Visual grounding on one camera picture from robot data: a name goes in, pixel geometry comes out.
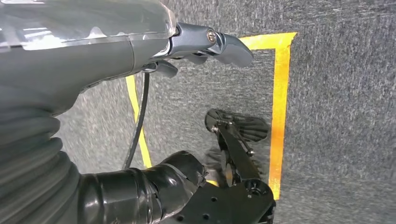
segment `wire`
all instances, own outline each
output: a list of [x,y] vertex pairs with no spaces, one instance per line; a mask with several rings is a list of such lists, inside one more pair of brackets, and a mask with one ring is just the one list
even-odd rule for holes
[[131,144],[129,145],[128,154],[125,158],[124,164],[122,165],[122,169],[128,169],[131,166],[131,162],[132,159],[134,158],[137,144],[139,143],[140,132],[141,132],[141,128],[143,127],[144,114],[146,112],[147,99],[149,98],[149,83],[150,83],[150,74],[145,72],[143,77],[143,88],[142,88],[143,94],[141,96],[139,115],[136,121],[136,126],[134,130],[134,134],[132,136]]

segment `black metal bracket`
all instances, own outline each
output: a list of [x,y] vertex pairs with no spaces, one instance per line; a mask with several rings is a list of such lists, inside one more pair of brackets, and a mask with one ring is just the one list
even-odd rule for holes
[[217,134],[228,186],[207,183],[173,219],[186,224],[271,224],[274,196],[250,160],[253,150],[246,147],[247,141],[266,138],[269,126],[261,119],[214,109],[208,112],[205,124]]

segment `bolt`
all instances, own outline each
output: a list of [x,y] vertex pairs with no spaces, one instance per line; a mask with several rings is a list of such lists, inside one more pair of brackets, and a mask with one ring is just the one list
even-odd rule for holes
[[208,30],[207,37],[210,43],[216,42],[216,33],[213,30]]
[[219,128],[216,126],[213,126],[211,130],[213,133],[217,133],[219,131]]

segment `screw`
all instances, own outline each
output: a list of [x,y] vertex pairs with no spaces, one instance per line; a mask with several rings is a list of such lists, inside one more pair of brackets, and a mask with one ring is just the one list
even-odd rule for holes
[[247,152],[247,155],[248,155],[249,157],[252,157],[254,154],[255,154],[255,152],[254,152],[253,150],[249,150],[249,151]]
[[213,30],[208,30],[207,37],[210,43],[216,42],[216,33]]

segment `mounting hole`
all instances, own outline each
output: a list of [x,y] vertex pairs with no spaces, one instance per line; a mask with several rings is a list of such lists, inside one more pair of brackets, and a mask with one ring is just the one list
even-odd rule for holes
[[257,190],[252,190],[252,195],[260,196],[260,192]]
[[176,220],[179,222],[183,221],[183,219],[184,219],[184,216],[177,216],[177,218],[176,218]]
[[204,218],[204,220],[209,220],[209,215],[208,214],[203,214],[202,218]]

